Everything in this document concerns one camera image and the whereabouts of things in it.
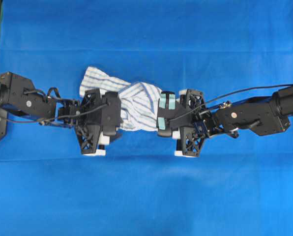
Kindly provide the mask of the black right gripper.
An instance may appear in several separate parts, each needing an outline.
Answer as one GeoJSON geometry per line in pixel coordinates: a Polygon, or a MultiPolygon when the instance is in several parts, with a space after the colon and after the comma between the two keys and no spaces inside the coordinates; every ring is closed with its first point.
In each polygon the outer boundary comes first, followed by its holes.
{"type": "MultiPolygon", "coordinates": [[[[193,89],[183,89],[179,91],[179,99],[177,99],[187,110],[192,110],[204,103],[203,93],[193,89]]],[[[174,139],[176,140],[175,156],[179,157],[199,157],[201,148],[205,141],[202,133],[203,125],[200,124],[199,112],[202,108],[198,108],[194,112],[186,115],[181,119],[182,126],[174,130],[174,139]]]]}

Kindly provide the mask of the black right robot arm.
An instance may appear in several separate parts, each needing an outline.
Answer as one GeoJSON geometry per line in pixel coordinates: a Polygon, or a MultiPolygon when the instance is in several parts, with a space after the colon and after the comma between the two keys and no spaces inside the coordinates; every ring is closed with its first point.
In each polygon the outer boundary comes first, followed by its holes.
{"type": "Polygon", "coordinates": [[[173,118],[179,125],[175,155],[199,157],[206,139],[228,135],[234,139],[239,130],[251,130],[259,136],[285,132],[293,116],[293,85],[281,85],[271,96],[256,96],[235,103],[224,102],[206,107],[193,95],[185,96],[190,110],[173,118]]]}

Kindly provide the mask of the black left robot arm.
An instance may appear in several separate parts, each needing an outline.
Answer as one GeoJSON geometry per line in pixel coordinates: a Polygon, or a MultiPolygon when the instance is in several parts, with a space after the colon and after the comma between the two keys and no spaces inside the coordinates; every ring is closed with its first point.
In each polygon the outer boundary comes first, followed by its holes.
{"type": "Polygon", "coordinates": [[[0,141],[6,136],[8,114],[24,118],[23,123],[74,128],[81,153],[87,156],[104,156],[105,141],[101,126],[86,124],[88,116],[104,108],[95,105],[88,97],[84,103],[64,99],[55,87],[48,92],[37,89],[32,80],[6,72],[0,74],[0,141]]]}

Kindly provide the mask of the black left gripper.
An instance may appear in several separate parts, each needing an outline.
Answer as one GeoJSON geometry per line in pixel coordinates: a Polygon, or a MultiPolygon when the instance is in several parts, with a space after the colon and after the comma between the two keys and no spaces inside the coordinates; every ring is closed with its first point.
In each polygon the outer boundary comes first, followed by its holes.
{"type": "Polygon", "coordinates": [[[99,144],[102,136],[101,115],[106,106],[102,102],[100,89],[87,90],[80,103],[76,117],[75,133],[80,146],[81,154],[86,156],[106,155],[105,146],[99,144]]]}

